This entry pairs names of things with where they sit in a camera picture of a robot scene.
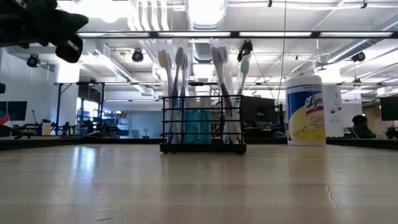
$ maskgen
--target computer monitor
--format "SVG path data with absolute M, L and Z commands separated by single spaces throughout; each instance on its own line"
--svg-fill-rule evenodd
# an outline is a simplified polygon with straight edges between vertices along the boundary
M 25 121 L 27 101 L 0 101 L 0 116 L 7 116 L 10 121 Z
M 275 113 L 275 101 L 273 99 L 244 96 L 242 98 L 243 120 L 278 122 Z
M 380 97 L 380 106 L 383 121 L 398 120 L 398 96 Z

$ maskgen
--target white lid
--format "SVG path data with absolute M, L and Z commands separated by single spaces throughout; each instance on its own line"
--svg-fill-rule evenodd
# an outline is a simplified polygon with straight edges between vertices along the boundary
M 186 98 L 185 99 L 185 107 L 186 108 L 197 108 L 197 99 L 196 98 Z
M 286 81 L 286 88 L 298 85 L 322 85 L 322 79 L 318 75 L 299 75 Z
M 201 108 L 211 108 L 211 98 L 200 98 L 199 100 Z

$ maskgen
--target person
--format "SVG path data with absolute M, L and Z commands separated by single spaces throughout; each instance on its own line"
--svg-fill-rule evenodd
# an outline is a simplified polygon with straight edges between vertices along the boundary
M 361 139 L 371 139 L 371 138 L 376 138 L 376 134 L 374 134 L 369 128 L 368 128 L 368 119 L 363 116 L 363 115 L 356 115 L 353 118 L 353 131 L 356 133 L 356 135 L 361 138 Z

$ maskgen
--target red flag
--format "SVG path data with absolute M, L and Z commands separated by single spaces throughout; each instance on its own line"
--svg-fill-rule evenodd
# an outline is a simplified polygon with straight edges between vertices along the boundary
M 9 121 L 7 115 L 0 118 L 0 124 L 5 124 L 7 121 Z

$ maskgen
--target chair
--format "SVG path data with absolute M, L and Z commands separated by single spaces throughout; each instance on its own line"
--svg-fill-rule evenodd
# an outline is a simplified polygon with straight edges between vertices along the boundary
M 350 131 L 353 138 L 359 139 L 358 135 L 355 133 L 353 128 L 348 127 L 347 129 Z

